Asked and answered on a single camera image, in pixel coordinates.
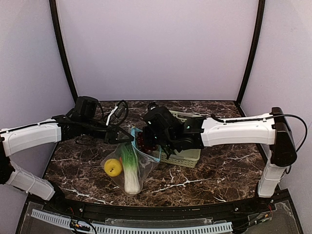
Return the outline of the green toy leafy vegetable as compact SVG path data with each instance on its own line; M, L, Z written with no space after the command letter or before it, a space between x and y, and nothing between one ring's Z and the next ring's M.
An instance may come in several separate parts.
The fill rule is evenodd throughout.
M141 186L138 178L138 159L131 143L121 144L120 158L124 171L124 190L128 195L136 195Z

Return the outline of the clear zip top bag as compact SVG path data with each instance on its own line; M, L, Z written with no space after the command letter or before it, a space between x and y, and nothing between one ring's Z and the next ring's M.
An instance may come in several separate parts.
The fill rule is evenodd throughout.
M143 143L143 131L132 127L131 143L121 143L100 164L106 175L126 194L137 195L143 188L143 182L160 163L160 146L146 147Z

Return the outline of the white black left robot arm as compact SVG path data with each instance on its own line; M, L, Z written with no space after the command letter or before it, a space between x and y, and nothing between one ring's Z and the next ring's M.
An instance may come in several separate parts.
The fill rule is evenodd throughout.
M51 117L43 122L0 132L0 183L10 185L27 194L52 202L64 199L64 193L53 182L39 178L10 160L20 151L48 143L57 143L87 135L102 139L108 144L131 142L134 137L121 128L129 107L121 100L107 115L96 120L99 101L93 97L80 96L75 106L65 115Z

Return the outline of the yellow toy lemon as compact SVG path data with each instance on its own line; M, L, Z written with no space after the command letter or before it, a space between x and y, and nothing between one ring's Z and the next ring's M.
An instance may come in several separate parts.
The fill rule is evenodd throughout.
M110 177L119 176L123 170L121 162L115 158L105 161L103 168L105 173Z

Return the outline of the dark red toy grapes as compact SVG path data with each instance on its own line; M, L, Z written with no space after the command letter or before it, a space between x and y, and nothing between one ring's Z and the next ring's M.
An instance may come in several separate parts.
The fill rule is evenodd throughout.
M149 154L158 149L157 145L151 145L144 141L143 133L138 133L137 138L136 138L136 144L137 144L138 149L146 154Z

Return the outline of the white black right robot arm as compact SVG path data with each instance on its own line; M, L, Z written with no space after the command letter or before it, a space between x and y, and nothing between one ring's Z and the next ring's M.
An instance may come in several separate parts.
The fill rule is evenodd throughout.
M279 107L271 112L253 117L218 118L189 117L185 121L176 118L166 107L154 106L143 117L143 141L148 146L158 145L167 156L224 144L255 143L270 148L270 155L257 186L261 198L272 197L285 170L297 160L299 147L295 145L287 117Z

